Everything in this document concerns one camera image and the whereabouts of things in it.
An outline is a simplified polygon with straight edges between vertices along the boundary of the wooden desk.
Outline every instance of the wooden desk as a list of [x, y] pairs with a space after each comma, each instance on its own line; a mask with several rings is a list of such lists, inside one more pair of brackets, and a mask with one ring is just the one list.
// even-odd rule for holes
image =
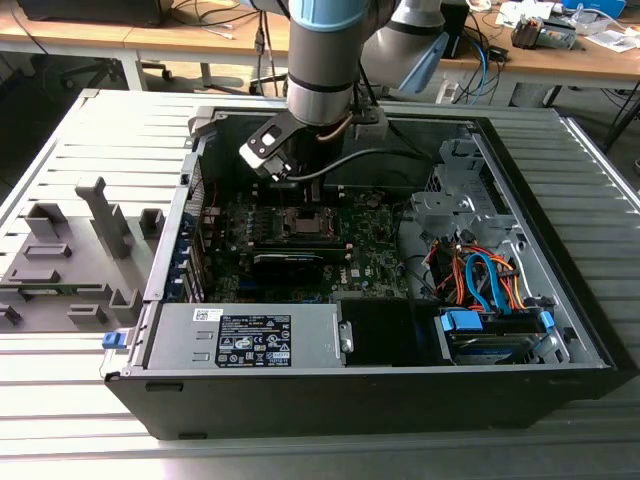
[[[123, 63], [129, 88], [144, 90], [146, 84], [140, 60], [174, 60], [198, 62], [203, 77], [209, 75], [209, 64], [256, 64], [254, 49], [257, 17], [233, 22], [233, 40], [220, 37], [207, 30], [182, 25], [168, 19], [162, 28], [132, 28], [116, 25], [81, 24], [66, 22], [32, 22], [15, 4], [15, 0], [0, 0], [0, 51], [41, 53], [11, 16], [10, 5], [25, 28], [40, 42], [47, 52], [60, 55], [117, 58]], [[209, 7], [228, 5], [230, 0], [199, 0], [200, 12]], [[238, 7], [233, 11], [212, 14], [207, 20], [225, 21], [250, 11]], [[176, 13], [185, 22], [196, 23], [193, 9]], [[576, 85], [598, 88], [629, 88], [640, 78], [640, 50], [614, 53], [583, 38], [574, 50], [522, 50], [511, 46], [511, 29], [496, 27], [495, 13], [476, 14], [482, 32], [491, 43], [509, 50], [509, 62], [500, 78], [494, 103], [508, 102], [510, 92], [518, 82], [548, 85]], [[640, 14], [635, 15], [640, 23]], [[289, 48], [288, 21], [270, 14], [271, 40], [276, 65], [286, 67]], [[471, 19], [468, 24], [474, 25]], [[268, 62], [263, 62], [265, 69]], [[478, 66], [478, 60], [469, 50], [460, 58], [442, 60], [439, 71], [450, 78], [468, 78]]]
[[[505, 72], [544, 76], [569, 75], [591, 79], [615, 78], [633, 80], [634, 82], [640, 78], [640, 49], [635, 48], [624, 53], [615, 53], [584, 37], [579, 37], [572, 50], [550, 48], [523, 50], [512, 46], [511, 32], [513, 30], [511, 28], [495, 25], [497, 13], [489, 15], [480, 13], [475, 16], [482, 33], [492, 39], [491, 44], [509, 50], [509, 61], [505, 65]], [[622, 18], [624, 21], [640, 23], [640, 14], [626, 15]], [[475, 29], [475, 23], [471, 19], [467, 20], [467, 25]], [[461, 64], [470, 63], [469, 67], [474, 69], [478, 66], [478, 61], [471, 52], [461, 59], [443, 60], [442, 63], [448, 65], [450, 62], [456, 61]]]
[[[116, 58], [122, 62], [132, 90], [145, 88], [137, 52], [124, 47], [132, 27], [71, 22], [32, 22], [15, 0], [0, 0], [0, 52], [43, 53], [13, 18], [11, 10], [33, 38], [51, 55]], [[29, 75], [29, 62], [21, 68]]]
[[[198, 3], [200, 13], [209, 7], [219, 7], [213, 2]], [[240, 6], [231, 11], [217, 12], [208, 17], [206, 21], [226, 22], [245, 13], [252, 12], [253, 9]], [[177, 18], [183, 21], [196, 23], [196, 16], [193, 12], [178, 11]], [[268, 14], [269, 27], [271, 32], [271, 44], [276, 57], [286, 57], [289, 52], [289, 21], [282, 15]], [[230, 55], [250, 55], [255, 57], [255, 36], [258, 28], [258, 16], [252, 15], [232, 23], [233, 29], [211, 27], [217, 31], [230, 33], [233, 40], [215, 35], [201, 27], [182, 25], [176, 20], [168, 19], [162, 28], [133, 28], [127, 35], [124, 44], [126, 48], [138, 50], [162, 50], [162, 51], [189, 51], [193, 53], [230, 54]]]
[[43, 44], [124, 48], [124, 39], [132, 29], [122, 25], [32, 22], [15, 0], [0, 0], [0, 40], [3, 41], [32, 43], [11, 15], [12, 8], [24, 28]]

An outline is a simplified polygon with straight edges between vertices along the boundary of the metal table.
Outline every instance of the metal table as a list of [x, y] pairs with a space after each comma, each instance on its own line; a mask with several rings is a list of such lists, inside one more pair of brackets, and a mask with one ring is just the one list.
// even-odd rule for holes
[[[85, 91], [0, 208], [0, 272], [55, 200], [88, 216], [74, 186], [102, 175], [125, 215], [169, 208], [195, 106], [269, 100]], [[389, 104], [396, 113], [463, 107]], [[474, 109], [491, 119], [636, 361], [640, 359], [640, 199], [580, 128], [550, 110]], [[580, 401], [528, 430], [162, 442], [103, 386], [101, 334], [0, 335], [2, 478], [637, 478], [640, 381]]]

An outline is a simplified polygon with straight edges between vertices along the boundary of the blue plastic latch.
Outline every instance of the blue plastic latch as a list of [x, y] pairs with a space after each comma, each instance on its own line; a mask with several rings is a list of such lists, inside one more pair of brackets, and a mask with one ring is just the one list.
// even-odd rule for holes
[[551, 315], [549, 312], [541, 312], [539, 318], [547, 331], [556, 326], [556, 322], [553, 320], [553, 315]]
[[102, 337], [102, 348], [105, 350], [122, 350], [127, 348], [127, 335], [121, 332], [107, 332]]
[[453, 319], [449, 316], [448, 313], [445, 313], [444, 315], [442, 315], [440, 317], [440, 321], [442, 322], [442, 328], [444, 329], [445, 332], [450, 332], [455, 328], [455, 325], [453, 324]]
[[480, 330], [482, 331], [482, 320], [477, 312], [471, 310], [449, 310], [440, 317], [442, 328], [445, 332], [451, 330]]

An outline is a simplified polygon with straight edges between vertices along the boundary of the blue tab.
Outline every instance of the blue tab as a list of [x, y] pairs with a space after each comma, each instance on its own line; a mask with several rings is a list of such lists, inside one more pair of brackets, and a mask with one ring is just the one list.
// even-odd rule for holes
[[440, 321], [442, 322], [442, 328], [445, 332], [450, 332], [455, 328], [453, 325], [453, 319], [449, 316], [448, 313], [445, 313], [440, 317]]
[[449, 310], [440, 317], [440, 321], [445, 332], [483, 329], [480, 315], [471, 310]]
[[551, 315], [549, 312], [541, 312], [539, 318], [547, 331], [556, 326], [556, 322], [553, 320], [553, 315]]
[[102, 337], [102, 348], [105, 350], [122, 350], [127, 348], [127, 335], [121, 332], [107, 332]]
[[289, 3], [291, 17], [314, 32], [338, 32], [358, 23], [365, 15], [367, 0], [297, 0]]

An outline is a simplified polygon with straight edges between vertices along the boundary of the cable on desk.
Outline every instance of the cable on desk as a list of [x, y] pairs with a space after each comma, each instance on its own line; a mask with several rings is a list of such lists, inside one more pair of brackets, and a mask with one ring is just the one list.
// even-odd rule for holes
[[[478, 42], [477, 42], [475, 39], [473, 39], [471, 36], [469, 36], [468, 34], [466, 34], [466, 32], [465, 32], [465, 35], [464, 35], [464, 37], [463, 37], [463, 38], [465, 38], [465, 39], [466, 39], [466, 40], [467, 40], [467, 41], [468, 41], [468, 42], [469, 42], [469, 43], [470, 43], [470, 44], [471, 44], [471, 45], [472, 45], [472, 46], [473, 46], [473, 47], [478, 51], [478, 53], [479, 53], [479, 55], [480, 55], [480, 58], [479, 58], [480, 64], [478, 65], [478, 67], [477, 67], [477, 68], [475, 69], [475, 71], [473, 72], [473, 75], [472, 75], [472, 76], [471, 76], [471, 78], [469, 79], [469, 82], [467, 83], [467, 86], [466, 86], [466, 87], [462, 87], [461, 92], [460, 92], [460, 95], [458, 96], [458, 98], [454, 99], [454, 100], [451, 102], [451, 103], [452, 103], [452, 104], [454, 104], [454, 105], [455, 105], [455, 104], [457, 104], [458, 102], [460, 102], [460, 100], [462, 99], [462, 97], [463, 97], [463, 96], [465, 96], [465, 95], [466, 95], [465, 103], [466, 103], [466, 102], [468, 102], [468, 100], [469, 100], [469, 95], [470, 95], [471, 93], [473, 93], [473, 92], [478, 92], [478, 90], [480, 90], [480, 91], [478, 92], [478, 95], [476, 96], [476, 99], [475, 99], [475, 100], [477, 101], [477, 98], [478, 98], [478, 97], [481, 97], [481, 96], [483, 95], [483, 94], [482, 94], [482, 90], [481, 90], [481, 89], [483, 89], [483, 88], [484, 88], [484, 86], [485, 86], [485, 85], [486, 85], [486, 83], [487, 83], [487, 79], [486, 79], [486, 71], [488, 70], [489, 65], [488, 65], [488, 61], [487, 61], [487, 57], [486, 57], [485, 52], [482, 50], [481, 45], [479, 45], [479, 44], [478, 44]], [[480, 82], [478, 83], [478, 86], [477, 86], [476, 88], [474, 88], [473, 90], [471, 90], [471, 84], [472, 84], [472, 83], [473, 83], [473, 81], [475, 80], [476, 75], [478, 75], [478, 72], [480, 71], [480, 69], [481, 69], [481, 68], [482, 68], [482, 77], [481, 77], [481, 79], [480, 79]]]
[[282, 0], [276, 0], [276, 2], [278, 3], [280, 10], [282, 10], [284, 16], [287, 17], [287, 20], [291, 21], [291, 14], [289, 13], [289, 9], [285, 6], [284, 2]]
[[[204, 19], [205, 17], [207, 17], [207, 16], [209, 16], [209, 15], [212, 15], [212, 14], [214, 14], [214, 13], [224, 12], [224, 11], [229, 11], [229, 10], [234, 10], [234, 9], [235, 9], [235, 8], [237, 8], [238, 6], [239, 6], [239, 4], [238, 4], [238, 5], [235, 5], [235, 6], [233, 6], [233, 7], [217, 8], [217, 9], [213, 9], [213, 10], [207, 10], [206, 12], [203, 12], [203, 13], [202, 13], [202, 15], [200, 16], [200, 19]], [[241, 19], [246, 18], [246, 17], [250, 17], [250, 16], [258, 15], [258, 12], [247, 12], [247, 13], [244, 13], [244, 14], [242, 14], [242, 15], [238, 15], [237, 17], [229, 18], [229, 19], [227, 19], [227, 20], [221, 20], [221, 21], [219, 21], [219, 22], [207, 22], [207, 23], [204, 23], [204, 22], [200, 21], [200, 19], [199, 19], [199, 20], [198, 20], [198, 21], [199, 21], [199, 23], [189, 23], [189, 22], [185, 22], [184, 20], [181, 20], [180, 18], [178, 18], [178, 17], [175, 15], [175, 12], [176, 12], [176, 8], [174, 7], [174, 8], [172, 8], [172, 9], [171, 9], [171, 11], [170, 11], [171, 18], [172, 18], [173, 20], [175, 20], [176, 22], [178, 22], [179, 24], [181, 24], [181, 25], [186, 25], [186, 26], [188, 26], [188, 27], [215, 27], [215, 26], [217, 26], [217, 25], [226, 25], [226, 24], [230, 24], [230, 23], [232, 23], [232, 22], [235, 22], [235, 21], [237, 21], [237, 20], [241, 20]]]
[[478, 53], [480, 54], [480, 59], [482, 61], [482, 78], [480, 79], [480, 87], [478, 89], [478, 92], [476, 93], [476, 96], [471, 101], [471, 105], [475, 105], [475, 103], [478, 101], [478, 98], [480, 98], [480, 95], [482, 94], [482, 90], [484, 90], [484, 86], [487, 81], [487, 71], [489, 70], [489, 62], [487, 60], [487, 54], [484, 53], [482, 46], [480, 46], [480, 44], [478, 44], [475, 41], [472, 41], [471, 43], [478, 50]]
[[500, 74], [502, 73], [502, 69], [504, 68], [504, 63], [500, 63], [498, 60], [496, 60], [496, 68], [498, 69], [498, 73], [495, 75], [494, 78], [496, 78], [497, 81], [496, 81], [496, 84], [491, 89], [491, 97], [489, 98], [489, 105], [491, 105], [491, 103], [493, 102], [493, 97], [495, 96], [496, 91], [498, 90], [498, 85], [500, 85]]
[[264, 29], [262, 27], [262, 16], [264, 12], [258, 10], [258, 30], [256, 31], [256, 49], [258, 51], [258, 91], [264, 97], [264, 88], [262, 88], [262, 55], [264, 54]]
[[473, 20], [473, 23], [476, 24], [476, 28], [472, 28], [472, 27], [468, 27], [465, 25], [464, 28], [467, 28], [469, 30], [471, 30], [472, 32], [476, 32], [478, 34], [478, 40], [480, 42], [480, 46], [482, 47], [483, 51], [487, 51], [489, 49], [489, 47], [491, 46], [491, 44], [489, 43], [489, 39], [487, 38], [487, 36], [482, 33], [482, 30], [480, 30], [480, 25], [478, 24], [478, 20], [476, 19], [475, 15], [473, 15], [473, 13], [469, 12], [469, 17], [471, 18], [471, 20]]
[[269, 50], [269, 62], [271, 63], [271, 75], [273, 77], [273, 88], [276, 93], [276, 97], [279, 96], [278, 93], [278, 80], [276, 76], [276, 65], [273, 61], [273, 48], [271, 46], [271, 33], [269, 32], [269, 14], [264, 12], [264, 31], [267, 36], [267, 49]]

